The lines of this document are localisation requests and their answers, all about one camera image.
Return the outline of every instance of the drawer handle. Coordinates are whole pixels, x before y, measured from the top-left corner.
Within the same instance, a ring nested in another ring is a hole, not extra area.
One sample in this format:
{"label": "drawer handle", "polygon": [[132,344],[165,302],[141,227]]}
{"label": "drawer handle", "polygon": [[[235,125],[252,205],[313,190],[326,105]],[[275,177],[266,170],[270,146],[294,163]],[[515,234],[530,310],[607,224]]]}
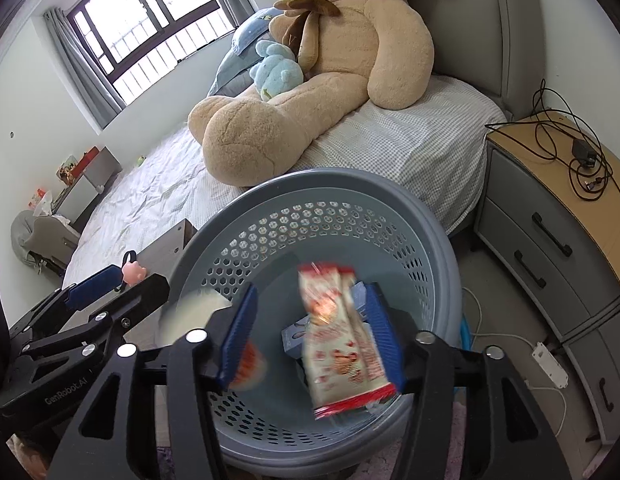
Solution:
{"label": "drawer handle", "polygon": [[598,381],[598,389],[601,391],[601,395],[603,396],[603,402],[605,403],[605,409],[608,412],[611,412],[614,409],[614,403],[613,402],[608,402],[607,400],[607,395],[605,395],[605,378],[601,378],[600,381]]}
{"label": "drawer handle", "polygon": [[521,264],[521,266],[523,267],[523,269],[525,269],[527,271],[527,273],[530,275],[530,277],[536,282],[536,285],[538,285],[540,288],[544,288],[545,285],[547,285],[547,282],[542,279],[542,278],[537,278],[534,273],[532,272],[532,269],[530,269],[530,267],[528,267],[524,262],[523,262],[523,254],[521,253],[521,251],[515,251],[514,252],[514,259],[519,262]]}
{"label": "drawer handle", "polygon": [[554,244],[560,249],[560,252],[565,254],[568,258],[572,255],[572,248],[567,244],[563,245],[559,242],[550,230],[543,225],[543,218],[541,218],[541,215],[534,213],[532,215],[532,222],[537,224],[541,228],[541,231],[548,235],[548,238],[554,242]]}

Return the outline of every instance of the red box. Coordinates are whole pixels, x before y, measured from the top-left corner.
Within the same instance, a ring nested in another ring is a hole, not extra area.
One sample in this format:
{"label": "red box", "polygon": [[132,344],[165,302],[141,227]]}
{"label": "red box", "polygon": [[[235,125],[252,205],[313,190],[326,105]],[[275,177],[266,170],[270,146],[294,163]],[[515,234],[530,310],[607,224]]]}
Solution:
{"label": "red box", "polygon": [[70,172],[72,176],[77,178],[79,175],[81,175],[84,172],[85,168],[88,167],[88,164],[90,164],[90,161],[92,161],[92,159],[98,154],[99,149],[96,146],[93,147],[88,153],[83,156],[79,163],[77,163],[77,165],[72,168],[72,171]]}

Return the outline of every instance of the window frame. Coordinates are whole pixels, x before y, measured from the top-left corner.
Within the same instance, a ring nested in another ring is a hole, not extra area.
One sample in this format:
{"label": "window frame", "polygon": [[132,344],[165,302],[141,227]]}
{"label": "window frame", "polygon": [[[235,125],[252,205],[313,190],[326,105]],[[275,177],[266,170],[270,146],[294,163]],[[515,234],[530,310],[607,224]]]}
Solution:
{"label": "window frame", "polygon": [[[148,14],[148,19],[152,22],[152,25],[154,25],[154,28],[156,28],[157,32],[153,34],[150,38],[145,40],[143,43],[141,43],[139,46],[137,46],[127,56],[125,56],[123,59],[121,59],[121,61],[117,63],[117,61],[114,59],[114,56],[112,56],[109,47],[107,47],[105,41],[103,40],[103,38],[101,38],[99,31],[94,26],[94,22],[92,21],[90,14],[88,14],[87,10],[85,9],[86,4],[89,2],[90,0],[81,0],[74,7],[72,7],[72,10],[68,13],[68,21],[70,22],[72,29],[79,38],[81,44],[84,46],[85,50],[88,52],[90,57],[94,60],[101,72],[104,73],[107,80],[111,84],[114,84],[117,79],[119,79],[124,73],[130,70],[139,60],[145,57],[150,51],[154,50],[164,41],[168,40],[168,38],[171,38],[177,32],[186,28],[188,25],[191,25],[192,23],[200,20],[204,16],[207,16],[212,12],[215,12],[215,10],[221,8],[216,0],[210,0],[202,6],[191,10],[184,16],[181,16],[178,20],[175,20],[172,17],[170,10],[168,10],[168,6],[165,4],[165,2],[163,0],[156,0],[159,8],[161,9],[161,12],[165,16],[165,19],[168,20],[168,25],[162,27],[159,24],[159,20],[157,19],[155,13],[148,5],[148,1],[139,0],[141,5],[146,10],[146,13]],[[92,51],[90,45],[85,40],[84,35],[79,29],[79,26],[74,19],[75,15],[77,15],[78,12],[82,12],[84,14],[85,20],[90,26],[90,30],[92,31],[97,42],[99,43],[101,50],[103,50],[103,54],[108,58],[108,61],[113,66],[114,69],[109,74],[105,72],[104,68],[101,66],[99,59]]]}

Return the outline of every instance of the white bed sheet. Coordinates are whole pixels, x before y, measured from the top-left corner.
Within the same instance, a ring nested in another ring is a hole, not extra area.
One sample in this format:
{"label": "white bed sheet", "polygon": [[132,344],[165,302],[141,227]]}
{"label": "white bed sheet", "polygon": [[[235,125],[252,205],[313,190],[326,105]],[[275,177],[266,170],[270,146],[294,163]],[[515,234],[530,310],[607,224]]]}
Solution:
{"label": "white bed sheet", "polygon": [[[484,124],[501,110],[462,81],[432,76],[426,94],[407,110],[371,102],[315,140],[293,170],[339,166],[385,176],[419,197],[451,232],[474,208],[486,165]],[[201,147],[182,124],[139,168],[123,172],[95,209],[64,286],[79,283],[126,251],[141,251],[181,219],[197,229],[245,189],[217,182]]]}

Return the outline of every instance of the brown plush toy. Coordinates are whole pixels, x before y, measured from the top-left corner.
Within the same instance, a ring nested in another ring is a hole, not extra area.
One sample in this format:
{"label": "brown plush toy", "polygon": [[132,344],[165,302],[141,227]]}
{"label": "brown plush toy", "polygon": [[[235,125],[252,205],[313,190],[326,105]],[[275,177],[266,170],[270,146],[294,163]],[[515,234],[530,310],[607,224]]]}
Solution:
{"label": "brown plush toy", "polygon": [[236,98],[208,97],[187,120],[208,171],[232,186],[285,173],[368,98],[392,110],[413,105],[432,71],[432,39],[406,0],[282,0],[277,7],[285,14],[270,32],[297,54],[306,81],[268,102],[254,85]]}

